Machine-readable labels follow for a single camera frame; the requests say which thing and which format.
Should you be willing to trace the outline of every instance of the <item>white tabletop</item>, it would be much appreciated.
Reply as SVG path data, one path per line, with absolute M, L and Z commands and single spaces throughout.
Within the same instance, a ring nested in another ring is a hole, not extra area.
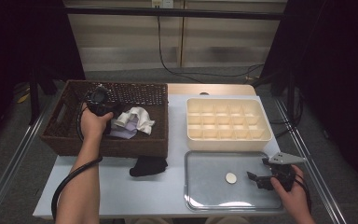
M 246 216 L 274 215 L 274 211 L 202 211 L 193 212 L 186 206 L 185 154 L 186 145 L 186 100 L 196 95 L 169 95 L 169 146 L 168 167 L 164 173 L 143 177 L 130 176 L 136 159 L 103 158 L 100 163 L 101 206 L 100 217 L 208 217 L 228 216 L 241 213 Z M 256 99 L 258 96 L 226 95 L 213 98 Z M 274 137 L 264 150 L 273 156 L 279 150 Z M 35 217 L 52 218 L 51 199 L 55 189 L 68 175 L 75 157 L 57 157 L 42 196 L 34 210 Z

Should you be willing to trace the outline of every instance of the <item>metal tray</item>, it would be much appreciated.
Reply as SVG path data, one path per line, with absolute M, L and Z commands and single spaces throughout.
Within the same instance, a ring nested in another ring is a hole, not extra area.
M 189 151 L 185 156 L 185 198 L 188 208 L 199 210 L 282 210 L 274 190 L 259 189 L 247 171 L 271 175 L 263 152 Z M 234 184 L 226 174 L 237 177 Z

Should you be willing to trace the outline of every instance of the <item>wicker basket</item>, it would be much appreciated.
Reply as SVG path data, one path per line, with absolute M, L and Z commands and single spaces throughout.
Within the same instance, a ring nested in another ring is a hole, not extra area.
M 155 125 L 150 135 L 138 132 L 132 139 L 104 136 L 100 152 L 107 157 L 137 158 L 168 155 L 168 93 L 167 84 L 155 83 L 112 83 L 83 80 L 68 80 L 62 96 L 49 118 L 46 130 L 40 135 L 60 156 L 77 156 L 82 142 L 76 131 L 79 104 L 87 91 L 103 85 L 111 92 L 109 100 L 143 107 Z

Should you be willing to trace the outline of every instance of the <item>white cloth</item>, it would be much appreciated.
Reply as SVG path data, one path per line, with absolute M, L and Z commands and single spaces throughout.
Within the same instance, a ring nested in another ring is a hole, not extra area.
M 150 120 L 149 113 L 139 106 L 131 108 L 127 112 L 123 112 L 114 123 L 117 126 L 125 127 L 129 120 L 132 120 L 134 117 L 138 118 L 138 123 L 136 124 L 136 129 L 151 134 L 152 126 L 155 124 L 154 120 Z
M 113 122 L 111 125 L 112 129 L 109 134 L 111 136 L 130 139 L 133 136 L 135 136 L 136 133 L 138 132 L 138 130 L 136 129 L 136 124 L 138 123 L 138 118 L 129 120 L 125 127 L 117 126 L 115 124 L 115 121 L 116 120 L 113 119 Z

